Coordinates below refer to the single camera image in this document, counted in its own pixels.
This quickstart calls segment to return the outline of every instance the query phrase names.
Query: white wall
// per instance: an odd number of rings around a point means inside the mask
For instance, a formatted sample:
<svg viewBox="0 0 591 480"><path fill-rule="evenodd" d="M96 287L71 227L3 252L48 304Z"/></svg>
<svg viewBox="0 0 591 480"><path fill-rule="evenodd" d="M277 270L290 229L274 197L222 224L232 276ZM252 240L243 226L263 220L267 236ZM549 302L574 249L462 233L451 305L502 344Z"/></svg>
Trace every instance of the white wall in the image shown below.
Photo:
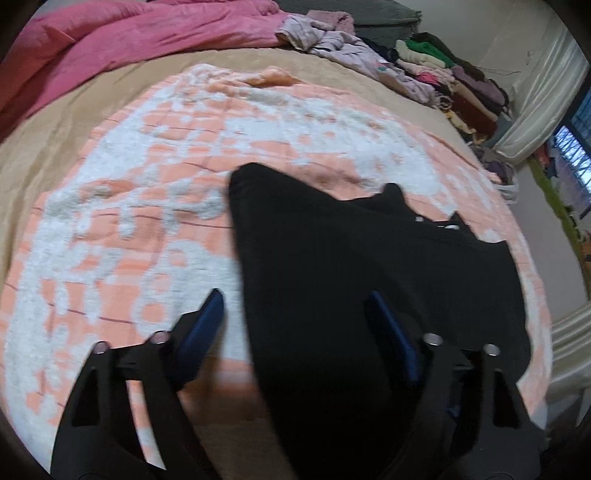
<svg viewBox="0 0 591 480"><path fill-rule="evenodd" d="M511 211L530 245L552 321L556 321L587 302L579 261L530 168L522 164L517 177L519 201Z"/></svg>
<svg viewBox="0 0 591 480"><path fill-rule="evenodd" d="M420 30L509 88L539 48L551 8L542 0L398 0L421 10Z"/></svg>

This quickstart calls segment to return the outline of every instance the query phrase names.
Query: pink blanket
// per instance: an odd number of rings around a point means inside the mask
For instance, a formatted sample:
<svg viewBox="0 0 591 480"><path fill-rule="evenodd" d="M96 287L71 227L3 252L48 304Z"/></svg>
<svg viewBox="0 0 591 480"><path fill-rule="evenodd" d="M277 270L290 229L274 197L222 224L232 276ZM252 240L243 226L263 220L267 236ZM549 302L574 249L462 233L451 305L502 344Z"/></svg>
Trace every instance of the pink blanket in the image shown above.
<svg viewBox="0 0 591 480"><path fill-rule="evenodd" d="M275 47L272 0L90 0L30 21L0 64L0 140L93 76L184 50Z"/></svg>

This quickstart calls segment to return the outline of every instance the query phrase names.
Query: window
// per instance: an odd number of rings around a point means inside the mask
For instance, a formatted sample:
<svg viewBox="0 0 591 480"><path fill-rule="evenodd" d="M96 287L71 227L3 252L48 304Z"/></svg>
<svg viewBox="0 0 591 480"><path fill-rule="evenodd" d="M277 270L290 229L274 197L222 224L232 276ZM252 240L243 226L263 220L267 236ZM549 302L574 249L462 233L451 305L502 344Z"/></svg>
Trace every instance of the window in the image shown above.
<svg viewBox="0 0 591 480"><path fill-rule="evenodd" d="M554 144L562 154L564 168L575 178L573 200L584 203L581 209L575 207L582 218L591 211L591 75L555 132Z"/></svg>

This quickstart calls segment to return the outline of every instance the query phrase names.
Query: pile of clothes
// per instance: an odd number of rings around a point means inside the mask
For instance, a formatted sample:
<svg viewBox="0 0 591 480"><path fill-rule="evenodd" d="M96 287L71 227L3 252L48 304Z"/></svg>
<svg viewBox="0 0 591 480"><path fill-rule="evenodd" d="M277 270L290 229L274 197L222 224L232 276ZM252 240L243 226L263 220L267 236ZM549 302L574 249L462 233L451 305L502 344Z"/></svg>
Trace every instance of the pile of clothes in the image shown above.
<svg viewBox="0 0 591 480"><path fill-rule="evenodd" d="M491 147L511 126L505 91L435 35L415 33L385 47L356 37L353 18L346 12L319 13L290 14L277 36L297 50L337 62L441 110L469 144Z"/></svg>

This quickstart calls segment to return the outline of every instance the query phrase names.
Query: black clothing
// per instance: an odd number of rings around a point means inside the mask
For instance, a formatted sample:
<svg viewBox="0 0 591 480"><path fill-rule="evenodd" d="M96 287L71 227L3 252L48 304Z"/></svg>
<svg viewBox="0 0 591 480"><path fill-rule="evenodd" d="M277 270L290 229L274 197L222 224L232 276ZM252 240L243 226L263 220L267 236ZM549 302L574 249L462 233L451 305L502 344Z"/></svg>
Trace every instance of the black clothing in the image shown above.
<svg viewBox="0 0 591 480"><path fill-rule="evenodd" d="M259 164L232 174L229 201L256 377L299 478L374 479L404 439L417 392L389 381L363 311L374 290L403 323L461 348L494 343L509 378L524 373L511 253L457 214L425 219L395 184L339 201Z"/></svg>

